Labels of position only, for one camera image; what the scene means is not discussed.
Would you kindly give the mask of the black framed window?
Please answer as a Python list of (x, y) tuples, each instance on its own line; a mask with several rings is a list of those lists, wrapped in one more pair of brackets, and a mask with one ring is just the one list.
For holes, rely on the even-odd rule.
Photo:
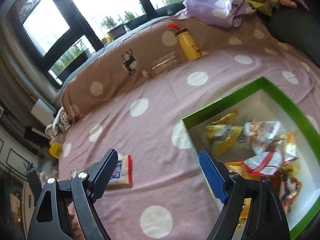
[(151, 19), (171, 15), (184, 0), (1, 0), (7, 40), (45, 96), (103, 47)]

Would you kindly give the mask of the purple dotted cloth bundle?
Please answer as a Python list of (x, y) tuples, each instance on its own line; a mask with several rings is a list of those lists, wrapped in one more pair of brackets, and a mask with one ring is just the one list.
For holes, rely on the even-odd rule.
[(255, 13), (246, 0), (185, 0), (184, 14), (207, 25), (238, 27), (242, 17)]

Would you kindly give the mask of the white blue snack bag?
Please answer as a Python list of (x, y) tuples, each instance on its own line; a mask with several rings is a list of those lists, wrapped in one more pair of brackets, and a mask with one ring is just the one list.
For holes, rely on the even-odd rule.
[(279, 121), (254, 121), (244, 125), (244, 135), (249, 137), (252, 149), (256, 155), (266, 151), (280, 129)]

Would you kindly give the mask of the white paper roll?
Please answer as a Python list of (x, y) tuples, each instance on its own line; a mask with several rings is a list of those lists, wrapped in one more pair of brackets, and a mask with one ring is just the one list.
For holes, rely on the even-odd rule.
[(30, 112), (46, 127), (54, 120), (54, 111), (52, 111), (41, 99), (36, 101)]

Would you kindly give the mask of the white red milk snack pack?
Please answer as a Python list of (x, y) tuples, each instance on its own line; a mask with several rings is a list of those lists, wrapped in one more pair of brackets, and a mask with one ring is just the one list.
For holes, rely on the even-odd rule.
[(116, 168), (108, 182), (108, 187), (122, 186), (132, 184), (132, 158), (131, 155), (126, 155), (119, 159)]

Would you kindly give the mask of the yellow carton box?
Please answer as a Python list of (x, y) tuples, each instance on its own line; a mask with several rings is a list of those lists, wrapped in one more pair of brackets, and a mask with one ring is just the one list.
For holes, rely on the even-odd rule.
[(57, 142), (50, 142), (49, 145), (49, 154), (59, 160), (61, 153), (63, 152), (63, 146)]

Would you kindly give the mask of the green white cardboard box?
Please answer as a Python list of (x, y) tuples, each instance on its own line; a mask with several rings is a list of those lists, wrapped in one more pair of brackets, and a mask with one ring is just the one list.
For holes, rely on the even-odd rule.
[(297, 179), (302, 183), (302, 190), (287, 221), (291, 239), (296, 239), (319, 212), (319, 134), (310, 119), (282, 90), (260, 77), (181, 120), (195, 154), (209, 146), (204, 138), (205, 124), (233, 109), (239, 111), (238, 122), (248, 118), (279, 121), (280, 134), (295, 133), (301, 167)]

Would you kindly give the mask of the striped white cloth pile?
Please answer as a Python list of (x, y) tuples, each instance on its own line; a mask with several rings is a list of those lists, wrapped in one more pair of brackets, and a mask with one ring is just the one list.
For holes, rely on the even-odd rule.
[(46, 127), (45, 133), (52, 139), (65, 139), (72, 124), (73, 120), (68, 116), (66, 110), (61, 107), (57, 111), (52, 123)]

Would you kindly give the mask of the yellow black snack bag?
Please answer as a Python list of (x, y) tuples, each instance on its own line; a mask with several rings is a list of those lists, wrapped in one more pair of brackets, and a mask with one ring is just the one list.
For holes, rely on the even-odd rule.
[(238, 115), (239, 112), (235, 109), (205, 126), (206, 138), (211, 145), (213, 155), (220, 156), (236, 145), (243, 130), (242, 126), (234, 125)]

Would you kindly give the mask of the orange brown snack bag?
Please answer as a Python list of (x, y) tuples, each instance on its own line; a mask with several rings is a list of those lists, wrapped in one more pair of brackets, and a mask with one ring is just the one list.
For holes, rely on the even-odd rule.
[(297, 154), (295, 134), (288, 132), (275, 136), (268, 148), (282, 154), (282, 161), (279, 168), (281, 183), (278, 196), (284, 212), (290, 213), (302, 189), (302, 184), (297, 179), (300, 173), (300, 163)]

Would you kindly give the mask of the clear plastic bottle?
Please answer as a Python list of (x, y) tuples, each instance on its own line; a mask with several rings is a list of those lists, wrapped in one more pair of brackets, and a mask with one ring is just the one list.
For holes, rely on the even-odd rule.
[(151, 68), (149, 70), (143, 70), (142, 74), (145, 78), (150, 79), (178, 67), (181, 63), (181, 59), (173, 52), (155, 61), (151, 65)]

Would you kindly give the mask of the red white candy wrapper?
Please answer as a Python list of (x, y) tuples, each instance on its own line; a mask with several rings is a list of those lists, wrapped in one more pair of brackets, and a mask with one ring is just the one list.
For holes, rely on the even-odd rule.
[(283, 152), (264, 152), (243, 161), (248, 174), (271, 177), (284, 165), (297, 161), (298, 158)]

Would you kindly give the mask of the black dark chair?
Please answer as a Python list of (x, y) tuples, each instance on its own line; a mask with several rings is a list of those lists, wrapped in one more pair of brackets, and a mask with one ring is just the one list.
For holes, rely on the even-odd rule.
[(303, 6), (281, 5), (271, 16), (257, 15), (274, 38), (294, 46), (319, 66), (319, 23)]

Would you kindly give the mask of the yellow bottle red cap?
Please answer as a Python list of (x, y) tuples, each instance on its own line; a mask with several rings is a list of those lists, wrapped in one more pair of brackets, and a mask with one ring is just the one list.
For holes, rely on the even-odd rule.
[(168, 23), (167, 26), (176, 30), (175, 36), (188, 61), (193, 61), (201, 57), (200, 49), (187, 28), (180, 28), (173, 23)]

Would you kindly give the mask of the pink dotted bed sheet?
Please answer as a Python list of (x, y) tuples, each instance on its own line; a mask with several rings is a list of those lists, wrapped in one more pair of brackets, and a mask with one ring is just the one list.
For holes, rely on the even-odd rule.
[(219, 215), (180, 120), (260, 76), (319, 126), (319, 68), (293, 49), (226, 46), (90, 111), (67, 135), (60, 179), (109, 148), (133, 159), (133, 185), (95, 208), (112, 239), (205, 239)]

